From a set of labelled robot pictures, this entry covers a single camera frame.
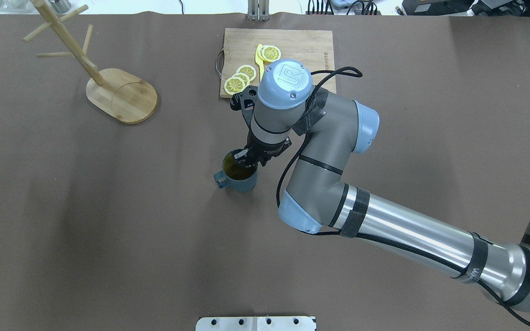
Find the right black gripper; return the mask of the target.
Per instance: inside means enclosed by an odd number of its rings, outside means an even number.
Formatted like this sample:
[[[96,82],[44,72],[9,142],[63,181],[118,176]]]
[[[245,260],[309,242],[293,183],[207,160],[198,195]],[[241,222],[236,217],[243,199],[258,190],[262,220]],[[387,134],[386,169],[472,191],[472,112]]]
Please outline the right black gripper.
[[[265,167],[269,160],[281,155],[290,145],[292,141],[289,137],[282,142],[269,144],[259,140],[249,130],[247,144],[244,149],[234,152],[234,161],[242,167],[242,177],[251,177],[258,170],[259,164]]]

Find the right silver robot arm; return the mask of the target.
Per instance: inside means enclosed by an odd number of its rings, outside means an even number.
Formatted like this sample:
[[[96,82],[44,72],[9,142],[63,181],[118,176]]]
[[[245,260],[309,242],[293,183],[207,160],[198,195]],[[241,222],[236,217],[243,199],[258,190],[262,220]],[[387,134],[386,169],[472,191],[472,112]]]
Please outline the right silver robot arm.
[[[341,180],[349,156],[364,153],[377,135],[374,109],[314,86],[292,59],[274,62],[259,86],[233,94],[230,107],[248,126],[246,147],[233,153],[242,170],[256,171],[284,152],[289,130],[305,136],[288,188],[277,192],[286,224],[312,235],[328,226],[329,235],[377,243],[479,285],[511,314],[530,312],[530,223],[520,243],[495,243]]]

